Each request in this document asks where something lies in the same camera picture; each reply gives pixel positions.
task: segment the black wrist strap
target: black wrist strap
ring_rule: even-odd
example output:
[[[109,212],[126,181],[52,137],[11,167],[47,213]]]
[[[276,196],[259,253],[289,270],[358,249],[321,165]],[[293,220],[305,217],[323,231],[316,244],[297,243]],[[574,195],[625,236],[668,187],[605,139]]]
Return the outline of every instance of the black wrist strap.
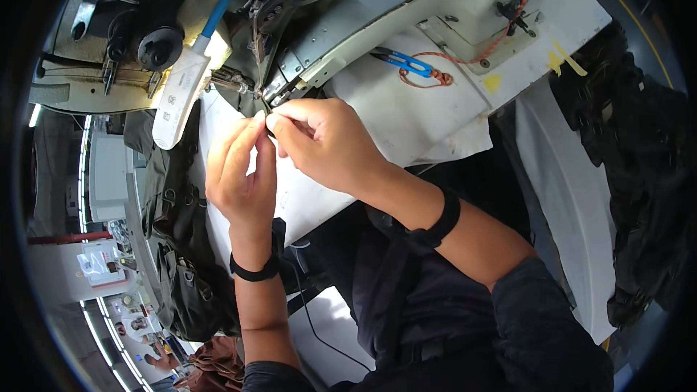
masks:
[[[454,192],[440,188],[445,196],[445,206],[438,221],[429,230],[406,230],[406,237],[411,243],[423,248],[436,248],[440,241],[456,226],[460,219],[460,199]]]
[[[264,268],[261,271],[247,271],[235,263],[235,259],[230,253],[230,271],[236,274],[239,278],[248,282],[261,282],[274,278],[278,274],[278,256],[271,252],[271,257],[268,258]]]

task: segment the orange cord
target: orange cord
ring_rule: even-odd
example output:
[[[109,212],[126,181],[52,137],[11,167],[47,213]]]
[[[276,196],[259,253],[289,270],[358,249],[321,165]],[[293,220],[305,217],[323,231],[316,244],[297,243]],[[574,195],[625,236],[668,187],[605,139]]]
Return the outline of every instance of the orange cord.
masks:
[[[452,57],[450,55],[446,55],[446,54],[440,53],[440,52],[421,52],[421,53],[417,53],[415,55],[412,55],[412,57],[417,57],[417,56],[422,56],[422,55],[433,55],[433,56],[444,57],[447,60],[449,60],[450,62],[454,62],[455,64],[476,64],[477,62],[485,59],[486,57],[488,57],[489,55],[492,54],[493,49],[496,48],[496,46],[498,46],[498,44],[501,42],[501,40],[503,40],[506,37],[506,34],[508,33],[508,30],[510,29],[513,22],[516,19],[518,19],[518,17],[521,15],[521,13],[523,12],[523,8],[525,7],[526,4],[527,4],[527,0],[521,0],[521,4],[518,7],[518,10],[516,11],[516,15],[513,18],[513,20],[508,22],[508,24],[506,25],[506,29],[503,30],[503,33],[501,34],[501,36],[499,38],[497,38],[496,41],[494,41],[492,43],[492,45],[489,46],[489,48],[487,48],[486,51],[481,56],[479,56],[477,59],[474,59],[471,61],[463,61],[463,60],[457,59],[456,57]],[[399,69],[399,80],[401,80],[402,82],[404,82],[407,85],[410,85],[414,88],[449,87],[454,82],[454,79],[450,74],[442,73],[441,71],[439,71],[437,69],[433,69],[433,71],[431,72],[430,75],[431,75],[431,77],[438,79],[440,83],[436,83],[434,85],[427,85],[427,86],[423,87],[421,85],[416,85],[415,83],[409,82],[406,78],[406,75],[408,75],[408,74],[409,74],[408,70]]]

